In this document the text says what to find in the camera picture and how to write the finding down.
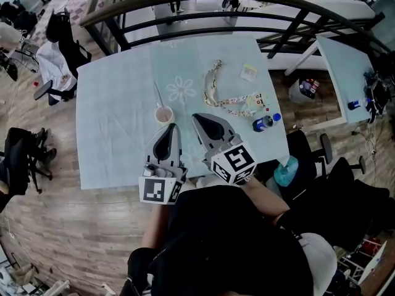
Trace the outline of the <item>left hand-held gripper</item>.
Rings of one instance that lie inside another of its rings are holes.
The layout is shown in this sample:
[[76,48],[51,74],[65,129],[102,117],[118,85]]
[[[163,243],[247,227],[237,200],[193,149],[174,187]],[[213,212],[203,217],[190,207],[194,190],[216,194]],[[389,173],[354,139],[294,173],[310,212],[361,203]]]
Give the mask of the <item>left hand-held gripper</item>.
[[143,174],[138,178],[141,202],[161,205],[176,203],[188,172],[181,155],[179,127],[170,123],[158,130],[145,148]]

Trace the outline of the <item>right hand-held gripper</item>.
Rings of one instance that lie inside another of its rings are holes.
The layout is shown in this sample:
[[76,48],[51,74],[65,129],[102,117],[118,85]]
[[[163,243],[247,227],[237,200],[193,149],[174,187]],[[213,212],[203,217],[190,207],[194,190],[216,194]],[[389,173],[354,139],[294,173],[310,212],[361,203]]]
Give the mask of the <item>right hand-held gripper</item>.
[[253,174],[257,161],[248,143],[227,120],[209,113],[194,113],[192,123],[205,150],[203,162],[227,184],[242,185]]

